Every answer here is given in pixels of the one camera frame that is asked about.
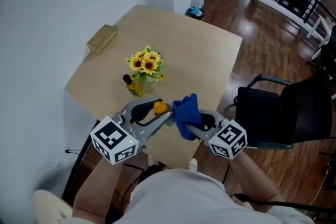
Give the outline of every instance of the person's arm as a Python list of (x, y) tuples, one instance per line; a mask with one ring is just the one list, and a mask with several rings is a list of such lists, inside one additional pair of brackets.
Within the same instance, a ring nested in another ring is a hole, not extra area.
[(122, 163), (112, 165), (102, 158), (79, 189), (72, 216), (104, 224), (121, 168)]
[[(259, 201), (285, 201), (274, 182), (245, 152), (241, 152), (230, 163), (235, 178), (248, 197)], [(272, 207), (252, 206), (259, 212), (267, 212)]]

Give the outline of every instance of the sunflower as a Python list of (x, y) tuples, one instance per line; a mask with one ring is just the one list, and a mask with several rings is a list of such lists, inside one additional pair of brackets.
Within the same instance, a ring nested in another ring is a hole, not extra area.
[(158, 62), (161, 59), (161, 56), (155, 51), (147, 52), (144, 57), (150, 60), (154, 60), (155, 62)]
[(158, 63), (149, 58), (143, 58), (142, 68), (144, 72), (146, 72), (149, 75), (152, 75), (153, 73), (155, 73), (155, 69), (158, 68)]
[(140, 50), (140, 51), (138, 51), (138, 52), (135, 54), (135, 57), (141, 59), (141, 58), (143, 58), (143, 57), (145, 56), (146, 53), (147, 53), (146, 50)]
[(160, 75), (159, 77), (156, 78), (156, 81), (160, 81), (164, 78), (164, 74)]
[(138, 71), (138, 69), (141, 68), (141, 59), (138, 57), (131, 58), (130, 67), (132, 68), (132, 70)]

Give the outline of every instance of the wooden block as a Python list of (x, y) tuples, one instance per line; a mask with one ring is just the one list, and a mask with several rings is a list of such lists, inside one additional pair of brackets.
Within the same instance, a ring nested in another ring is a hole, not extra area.
[(117, 35), (115, 26), (104, 25), (97, 33), (89, 40), (87, 46), (97, 54), (101, 53), (106, 45)]

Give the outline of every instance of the white shirt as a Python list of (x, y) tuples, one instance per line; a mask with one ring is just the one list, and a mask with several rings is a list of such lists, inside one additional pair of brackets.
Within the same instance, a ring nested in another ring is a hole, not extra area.
[[(86, 224), (78, 218), (62, 224)], [(136, 186), (130, 204), (117, 224), (274, 223), (313, 224), (293, 208), (274, 206), (267, 214), (232, 202), (224, 186), (201, 173), (170, 169), (156, 173)]]

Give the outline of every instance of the wooden table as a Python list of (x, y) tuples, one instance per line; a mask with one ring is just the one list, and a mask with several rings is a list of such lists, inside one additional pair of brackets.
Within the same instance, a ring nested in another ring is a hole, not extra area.
[[(143, 97), (167, 103), (196, 93), (200, 109), (216, 110), (242, 38), (175, 13), (137, 5), (116, 25), (117, 37), (99, 55), (90, 53), (66, 90), (94, 117), (113, 116), (134, 97), (122, 76), (126, 58), (149, 45), (164, 58), (165, 78), (143, 90)], [(172, 168), (185, 168), (199, 143), (184, 140), (176, 126), (163, 127), (148, 141), (147, 154)]]

